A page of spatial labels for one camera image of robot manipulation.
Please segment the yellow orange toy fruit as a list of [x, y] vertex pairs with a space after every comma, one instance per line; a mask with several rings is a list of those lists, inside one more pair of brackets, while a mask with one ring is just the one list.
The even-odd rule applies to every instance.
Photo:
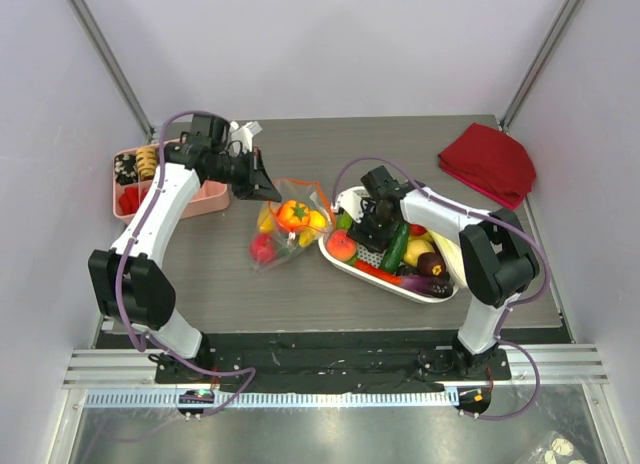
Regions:
[[269, 207], [265, 207], [260, 211], [257, 219], [257, 229], [261, 234], [270, 234], [274, 231], [274, 217]]

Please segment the orange toy tomato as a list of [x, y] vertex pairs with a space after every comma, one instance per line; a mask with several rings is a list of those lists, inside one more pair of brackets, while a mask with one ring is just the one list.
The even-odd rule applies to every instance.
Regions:
[[276, 212], [278, 224], [289, 232], [296, 232], [308, 225], [310, 209], [303, 202], [289, 200], [282, 204]]

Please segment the clear zip top bag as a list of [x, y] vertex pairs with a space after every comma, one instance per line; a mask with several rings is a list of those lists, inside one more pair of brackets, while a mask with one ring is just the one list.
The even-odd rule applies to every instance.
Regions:
[[310, 248], [335, 228], [336, 217], [318, 181], [277, 178], [280, 202], [262, 204], [249, 256], [256, 271], [283, 264]]

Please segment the red toy apple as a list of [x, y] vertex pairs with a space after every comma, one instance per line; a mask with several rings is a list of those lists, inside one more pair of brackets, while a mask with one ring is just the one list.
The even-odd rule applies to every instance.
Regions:
[[249, 245], [249, 253], [257, 264], [269, 264], [278, 258], [278, 251], [270, 234], [257, 235]]

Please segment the orange toy bell pepper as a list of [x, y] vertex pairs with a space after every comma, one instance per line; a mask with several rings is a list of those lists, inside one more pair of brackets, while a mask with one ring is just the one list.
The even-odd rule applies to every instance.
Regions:
[[323, 232], [328, 226], [328, 221], [325, 215], [320, 211], [311, 210], [308, 226], [314, 231]]

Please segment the yellow toy pepper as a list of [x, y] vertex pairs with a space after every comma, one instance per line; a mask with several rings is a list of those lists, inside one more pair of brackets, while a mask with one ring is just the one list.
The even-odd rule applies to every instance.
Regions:
[[301, 248], [309, 247], [318, 237], [320, 232], [317, 229], [307, 227], [301, 231], [298, 239], [298, 245]]

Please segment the green toy avocado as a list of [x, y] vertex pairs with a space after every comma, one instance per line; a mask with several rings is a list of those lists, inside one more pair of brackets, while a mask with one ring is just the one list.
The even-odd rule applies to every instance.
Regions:
[[285, 241], [282, 243], [277, 243], [276, 250], [278, 258], [282, 259], [291, 259], [293, 257], [296, 257], [301, 252], [301, 248], [296, 241]]

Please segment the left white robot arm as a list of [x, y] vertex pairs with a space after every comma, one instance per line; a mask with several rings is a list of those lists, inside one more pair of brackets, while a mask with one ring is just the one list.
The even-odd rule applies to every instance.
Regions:
[[281, 195], [253, 143], [258, 122], [238, 124], [204, 111], [185, 115], [191, 124], [179, 139], [159, 135], [150, 190], [111, 247], [92, 252], [88, 270], [100, 313], [123, 324], [136, 349], [150, 339], [173, 353], [179, 372], [200, 383], [212, 373], [210, 345], [177, 310], [176, 291], [162, 270], [169, 241], [207, 182], [229, 185], [239, 200], [278, 202]]

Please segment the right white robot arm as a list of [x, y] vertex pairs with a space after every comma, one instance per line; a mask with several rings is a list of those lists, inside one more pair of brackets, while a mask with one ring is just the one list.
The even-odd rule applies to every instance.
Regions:
[[477, 377], [497, 353], [507, 312], [523, 303], [523, 293], [541, 272], [535, 241], [514, 212], [469, 207], [412, 178], [399, 182], [385, 164], [366, 173], [361, 183], [366, 194], [356, 200], [348, 235], [381, 254], [381, 271], [397, 271], [413, 224], [459, 247], [471, 302], [452, 341], [451, 364], [460, 377]]

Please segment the light green toy fruit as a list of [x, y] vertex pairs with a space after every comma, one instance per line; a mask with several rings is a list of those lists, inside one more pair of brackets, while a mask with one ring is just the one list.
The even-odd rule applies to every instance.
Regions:
[[349, 230], [353, 223], [352, 217], [344, 212], [337, 217], [336, 228], [339, 230]]

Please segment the green toy cucumber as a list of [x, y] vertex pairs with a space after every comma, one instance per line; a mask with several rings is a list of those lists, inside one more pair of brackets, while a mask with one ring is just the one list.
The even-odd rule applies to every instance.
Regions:
[[410, 236], [410, 225], [407, 222], [400, 223], [395, 234], [386, 249], [379, 269], [390, 274], [395, 274], [402, 262], [406, 246]]

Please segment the yellow toy lemon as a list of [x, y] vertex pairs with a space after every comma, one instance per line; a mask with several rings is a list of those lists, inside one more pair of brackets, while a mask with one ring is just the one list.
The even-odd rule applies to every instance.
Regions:
[[430, 242], [422, 239], [410, 240], [406, 246], [403, 262], [409, 266], [416, 267], [422, 254], [434, 252], [435, 248]]

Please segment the peach toy fruit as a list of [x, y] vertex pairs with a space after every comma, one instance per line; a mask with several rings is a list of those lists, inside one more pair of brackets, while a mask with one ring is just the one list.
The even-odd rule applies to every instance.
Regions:
[[345, 229], [335, 230], [327, 239], [325, 248], [329, 255], [339, 262], [348, 262], [357, 255], [357, 243]]

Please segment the red toy chili pepper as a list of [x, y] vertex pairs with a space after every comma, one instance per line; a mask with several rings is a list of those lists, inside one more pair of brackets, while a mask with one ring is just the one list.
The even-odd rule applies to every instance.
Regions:
[[401, 277], [379, 269], [360, 259], [354, 262], [353, 267], [361, 272], [368, 274], [369, 276], [372, 276], [391, 285], [399, 286], [402, 283]]

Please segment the white plastic basket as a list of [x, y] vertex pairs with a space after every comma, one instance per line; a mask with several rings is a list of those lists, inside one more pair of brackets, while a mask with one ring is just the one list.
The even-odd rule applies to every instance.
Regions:
[[[347, 188], [344, 191], [341, 191], [338, 199], [344, 197], [344, 196], [350, 196], [351, 194], [353, 195], [357, 195], [359, 196], [359, 198], [365, 198], [365, 197], [369, 197], [368, 192], [365, 190], [364, 186], [360, 185], [360, 186], [353, 186], [350, 188]], [[323, 255], [323, 257], [329, 262], [331, 263], [335, 268], [341, 270], [342, 272], [345, 272], [346, 274], [351, 275], [352, 277], [358, 278], [364, 282], [367, 282], [371, 285], [374, 285], [380, 289], [383, 289], [387, 292], [390, 292], [392, 294], [398, 295], [403, 297], [404, 299], [408, 299], [411, 301], [414, 301], [416, 303], [421, 303], [421, 304], [435, 304], [435, 303], [443, 303], [449, 299], [451, 299], [453, 296], [455, 296], [458, 291], [460, 290], [460, 286], [458, 285], [458, 283], [456, 282], [456, 280], [454, 278], [451, 278], [452, 280], [452, 294], [449, 297], [445, 297], [445, 298], [436, 298], [436, 297], [431, 297], [431, 296], [427, 296], [427, 295], [421, 295], [419, 293], [416, 292], [412, 292], [408, 289], [404, 289], [396, 284], [391, 284], [385, 280], [379, 279], [371, 274], [368, 274], [366, 272], [363, 272], [353, 266], [351, 266], [350, 264], [346, 263], [346, 262], [342, 262], [339, 261], [337, 259], [335, 259], [333, 256], [331, 256], [331, 254], [328, 251], [327, 248], [327, 243], [329, 241], [330, 235], [326, 236], [326, 237], [322, 237], [318, 240], [318, 247], [320, 249], [321, 254]], [[356, 250], [356, 255], [355, 257], [363, 260], [365, 263], [369, 264], [369, 265], [378, 265], [380, 263], [380, 261], [382, 260], [382, 256], [383, 254], [381, 253], [372, 253], [369, 252], [368, 250], [366, 250], [366, 248], [360, 244], [357, 244], [357, 250]]]

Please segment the dark purple toy mangosteen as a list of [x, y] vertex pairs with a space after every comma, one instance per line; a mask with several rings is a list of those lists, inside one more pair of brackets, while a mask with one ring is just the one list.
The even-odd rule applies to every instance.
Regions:
[[418, 257], [416, 271], [424, 277], [440, 277], [447, 272], [447, 268], [440, 254], [427, 252]]

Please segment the white green toy leek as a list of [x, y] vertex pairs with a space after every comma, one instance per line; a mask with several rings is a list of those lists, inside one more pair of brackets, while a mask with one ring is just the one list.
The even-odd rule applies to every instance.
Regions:
[[436, 233], [429, 231], [435, 246], [438, 248], [442, 258], [445, 261], [449, 274], [455, 283], [461, 288], [467, 288], [467, 280], [464, 269], [463, 256], [460, 247], [453, 241]]

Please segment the purple toy eggplant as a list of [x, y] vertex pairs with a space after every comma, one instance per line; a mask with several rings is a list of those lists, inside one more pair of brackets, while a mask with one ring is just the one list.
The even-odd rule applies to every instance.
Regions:
[[447, 299], [454, 294], [452, 283], [436, 276], [401, 276], [399, 286], [420, 296], [436, 299]]

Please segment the tan striped pastry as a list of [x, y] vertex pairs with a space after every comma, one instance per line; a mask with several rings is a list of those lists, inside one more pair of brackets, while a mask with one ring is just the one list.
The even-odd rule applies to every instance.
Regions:
[[140, 181], [152, 180], [158, 166], [157, 148], [144, 146], [136, 150], [135, 163], [138, 179]]

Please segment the red folded cloth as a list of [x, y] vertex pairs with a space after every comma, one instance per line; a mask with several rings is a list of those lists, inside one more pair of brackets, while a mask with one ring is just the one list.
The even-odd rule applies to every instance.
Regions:
[[439, 167], [510, 210], [531, 192], [536, 170], [525, 148], [500, 130], [472, 123], [438, 154]]

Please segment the pink divided snack tray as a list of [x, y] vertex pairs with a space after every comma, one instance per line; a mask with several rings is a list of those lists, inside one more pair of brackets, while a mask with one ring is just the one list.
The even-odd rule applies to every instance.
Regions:
[[[113, 215], [128, 224], [134, 215], [123, 216], [121, 214], [118, 197], [126, 187], [140, 186], [150, 189], [151, 181], [140, 181], [138, 179], [135, 163], [135, 154], [138, 148], [127, 149], [118, 153], [113, 160]], [[206, 181], [191, 199], [184, 212], [182, 219], [196, 217], [203, 214], [225, 210], [230, 204], [229, 189], [226, 184]]]

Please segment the red candies in tray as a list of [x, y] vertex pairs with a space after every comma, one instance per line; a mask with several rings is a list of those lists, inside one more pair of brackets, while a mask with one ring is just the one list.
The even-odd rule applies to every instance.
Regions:
[[126, 187], [118, 197], [118, 205], [123, 216], [135, 215], [148, 193], [140, 186]]

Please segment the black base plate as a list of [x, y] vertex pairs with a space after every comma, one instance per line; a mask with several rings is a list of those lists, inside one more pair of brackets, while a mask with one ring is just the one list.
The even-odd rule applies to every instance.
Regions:
[[453, 331], [217, 333], [209, 335], [218, 385], [237, 390], [232, 371], [253, 367], [251, 392], [297, 394], [432, 392], [446, 384], [511, 379], [504, 350], [466, 358]]

